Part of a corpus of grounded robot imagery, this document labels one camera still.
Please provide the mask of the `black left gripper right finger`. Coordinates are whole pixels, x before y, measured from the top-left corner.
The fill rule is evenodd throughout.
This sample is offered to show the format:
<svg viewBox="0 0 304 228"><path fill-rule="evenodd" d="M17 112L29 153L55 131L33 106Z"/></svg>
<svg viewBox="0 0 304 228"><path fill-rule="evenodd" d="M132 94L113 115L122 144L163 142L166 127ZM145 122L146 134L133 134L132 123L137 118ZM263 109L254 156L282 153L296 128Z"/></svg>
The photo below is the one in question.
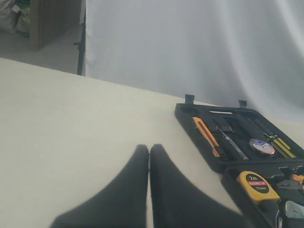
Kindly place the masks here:
<svg viewBox="0 0 304 228"><path fill-rule="evenodd" d="M251 228L249 219L193 185L161 144L150 150L150 188L156 228Z"/></svg>

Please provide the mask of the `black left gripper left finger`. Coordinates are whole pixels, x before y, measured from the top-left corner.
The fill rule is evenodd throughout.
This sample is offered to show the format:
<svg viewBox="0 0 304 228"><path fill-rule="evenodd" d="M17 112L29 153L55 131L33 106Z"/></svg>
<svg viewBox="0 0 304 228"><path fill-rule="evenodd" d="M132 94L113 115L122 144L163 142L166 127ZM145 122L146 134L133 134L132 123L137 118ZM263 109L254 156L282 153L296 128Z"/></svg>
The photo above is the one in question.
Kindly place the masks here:
<svg viewBox="0 0 304 228"><path fill-rule="evenodd" d="M119 174L100 192L55 218L53 228L144 228L149 151L136 146Z"/></svg>

